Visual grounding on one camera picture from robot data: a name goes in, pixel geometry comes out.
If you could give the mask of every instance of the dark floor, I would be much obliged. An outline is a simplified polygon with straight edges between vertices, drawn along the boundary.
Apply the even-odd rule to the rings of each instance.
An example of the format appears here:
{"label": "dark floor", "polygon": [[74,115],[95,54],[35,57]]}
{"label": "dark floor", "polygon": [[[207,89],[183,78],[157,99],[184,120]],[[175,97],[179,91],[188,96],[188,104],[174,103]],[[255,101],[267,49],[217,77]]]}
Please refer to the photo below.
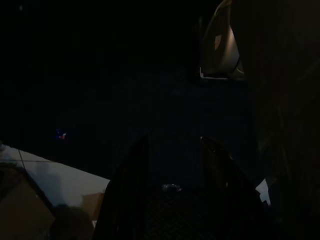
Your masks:
{"label": "dark floor", "polygon": [[[257,185],[263,171],[246,84],[193,84],[194,23],[199,13],[214,12],[217,3],[211,5],[139,1],[121,14],[72,4],[37,14],[42,4],[27,8],[28,21],[2,32],[9,46],[2,59],[4,142],[110,179],[130,147],[150,135],[151,183],[201,185],[204,135],[224,142]],[[57,128],[69,139],[56,140]]]}

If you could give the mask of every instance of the cardboard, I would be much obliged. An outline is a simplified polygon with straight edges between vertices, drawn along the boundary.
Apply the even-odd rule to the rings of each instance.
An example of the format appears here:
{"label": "cardboard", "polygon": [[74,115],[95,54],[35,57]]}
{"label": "cardboard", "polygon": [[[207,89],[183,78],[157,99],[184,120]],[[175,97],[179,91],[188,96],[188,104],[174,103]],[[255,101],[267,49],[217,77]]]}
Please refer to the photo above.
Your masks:
{"label": "cardboard", "polygon": [[17,169],[0,167],[0,193],[0,239],[43,240],[55,218]]}

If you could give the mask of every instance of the cardboard box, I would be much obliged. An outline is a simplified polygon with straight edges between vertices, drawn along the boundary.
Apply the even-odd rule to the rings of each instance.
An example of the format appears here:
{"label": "cardboard box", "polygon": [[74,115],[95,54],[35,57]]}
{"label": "cardboard box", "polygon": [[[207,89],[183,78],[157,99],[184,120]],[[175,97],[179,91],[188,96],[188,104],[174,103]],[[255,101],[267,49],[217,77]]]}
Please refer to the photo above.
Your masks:
{"label": "cardboard box", "polygon": [[0,167],[1,240],[43,240],[54,220],[18,169]]}

